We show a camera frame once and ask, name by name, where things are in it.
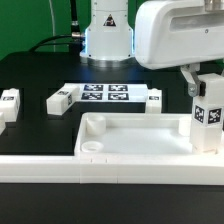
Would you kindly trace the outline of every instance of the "green backdrop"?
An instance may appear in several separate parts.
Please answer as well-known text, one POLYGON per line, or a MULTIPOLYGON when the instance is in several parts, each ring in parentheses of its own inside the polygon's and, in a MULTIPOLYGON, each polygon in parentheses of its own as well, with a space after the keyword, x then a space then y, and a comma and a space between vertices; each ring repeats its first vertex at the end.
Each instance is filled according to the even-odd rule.
MULTIPOLYGON (((134 27, 136 10, 144 0, 129 0, 129 24, 134 27)), ((91 0, 77 0, 78 19, 83 31, 90 23, 91 0)), ((52 0, 56 34, 69 34, 70 0, 52 0)), ((27 51, 53 35, 49 0, 0 0, 0 59, 16 51, 27 51)), ((42 51, 53 48, 41 48, 42 51)), ((56 51, 67 48, 57 47, 56 51)))

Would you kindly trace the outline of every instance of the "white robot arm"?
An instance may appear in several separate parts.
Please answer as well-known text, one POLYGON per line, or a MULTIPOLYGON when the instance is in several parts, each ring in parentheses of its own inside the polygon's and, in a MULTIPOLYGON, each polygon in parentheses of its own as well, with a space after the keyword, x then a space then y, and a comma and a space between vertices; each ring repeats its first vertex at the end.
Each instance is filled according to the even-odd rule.
POLYGON ((224 77, 196 71, 224 58, 223 41, 223 0, 148 1, 137 13, 136 59, 149 69, 181 66, 194 97, 190 142, 200 153, 216 152, 221 141, 224 77))

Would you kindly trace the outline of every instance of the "white plastic tray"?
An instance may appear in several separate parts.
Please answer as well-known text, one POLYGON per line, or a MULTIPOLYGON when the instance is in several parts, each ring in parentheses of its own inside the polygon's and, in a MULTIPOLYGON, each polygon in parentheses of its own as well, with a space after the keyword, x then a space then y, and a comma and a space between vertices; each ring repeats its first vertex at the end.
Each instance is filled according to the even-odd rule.
POLYGON ((178 133, 183 116, 191 115, 85 114, 75 147, 80 182, 224 184, 224 137, 218 154, 195 155, 178 133))

